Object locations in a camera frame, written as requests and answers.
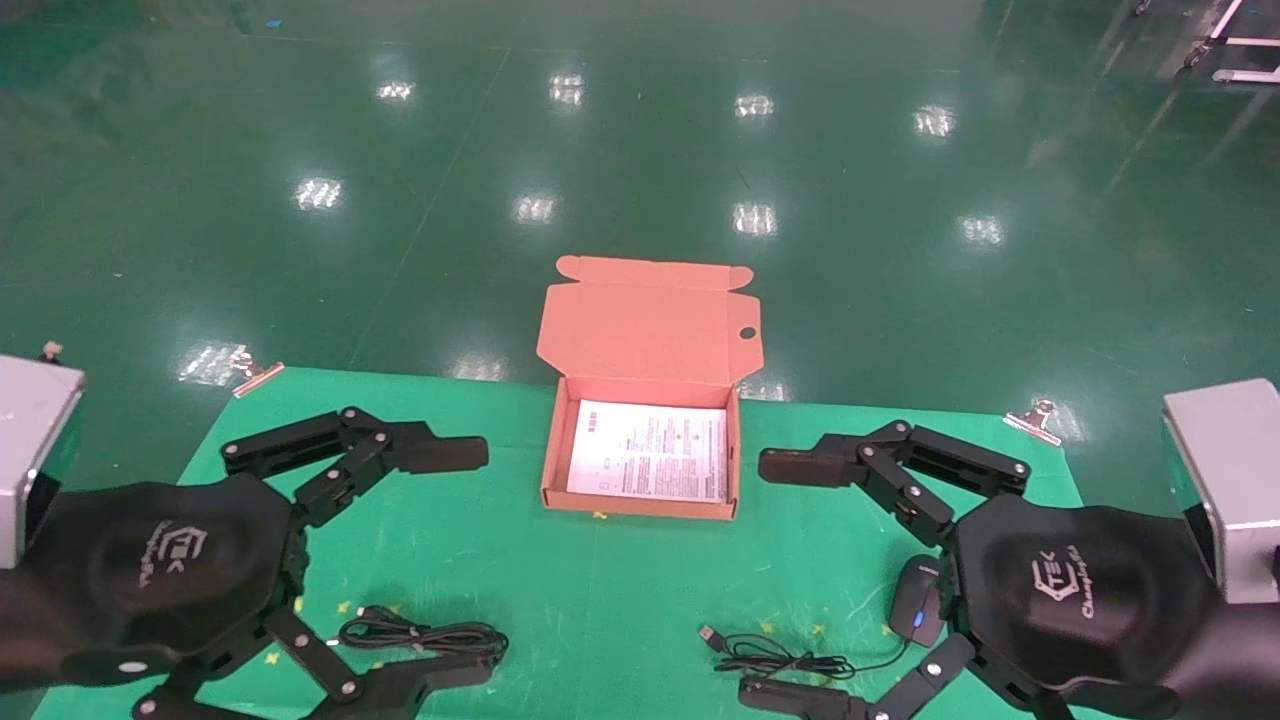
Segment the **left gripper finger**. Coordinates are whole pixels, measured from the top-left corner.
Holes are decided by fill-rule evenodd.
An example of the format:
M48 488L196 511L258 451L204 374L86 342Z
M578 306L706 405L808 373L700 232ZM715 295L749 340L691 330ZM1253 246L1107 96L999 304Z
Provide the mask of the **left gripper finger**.
M307 719L415 719L431 693L480 685L492 676L488 661L476 655L388 664L358 675L289 609L268 615L262 629L324 689ZM202 684L196 670L180 667L134 703L132 717L256 717L198 701Z
M293 523L320 528L393 471L476 471L489 462L480 436L440 437L425 421L384 421L360 407L324 413L228 442L230 475L260 480L326 462L294 492Z

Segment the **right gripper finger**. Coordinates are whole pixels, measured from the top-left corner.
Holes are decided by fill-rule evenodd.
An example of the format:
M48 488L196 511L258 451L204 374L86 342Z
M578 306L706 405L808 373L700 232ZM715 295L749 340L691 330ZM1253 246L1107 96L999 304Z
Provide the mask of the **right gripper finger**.
M827 433L808 450L764 448L758 473L774 484L858 487L931 548L946 544L956 518L918 475L984 498L1021 496L1030 479L1021 460L905 420L864 436Z
M992 673L1004 665L1043 685L1044 661L1042 639L991 643L952 633L876 702L845 691L755 678L739 683L739 701L799 719L914 719L970 665Z

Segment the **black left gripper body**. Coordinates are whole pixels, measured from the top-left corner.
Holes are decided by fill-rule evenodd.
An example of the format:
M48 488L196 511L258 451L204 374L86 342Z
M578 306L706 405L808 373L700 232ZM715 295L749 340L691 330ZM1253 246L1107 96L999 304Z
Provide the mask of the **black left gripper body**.
M270 644L305 569L291 501L250 477L60 493L1 577L3 692L220 680Z

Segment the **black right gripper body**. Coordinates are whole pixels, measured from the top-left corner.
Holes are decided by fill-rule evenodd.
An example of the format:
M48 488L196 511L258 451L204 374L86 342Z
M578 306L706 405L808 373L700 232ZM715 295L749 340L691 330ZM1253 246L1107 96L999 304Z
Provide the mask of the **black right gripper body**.
M945 546L948 628L1015 708L1275 719L1277 605L1229 603L1180 519L980 503Z

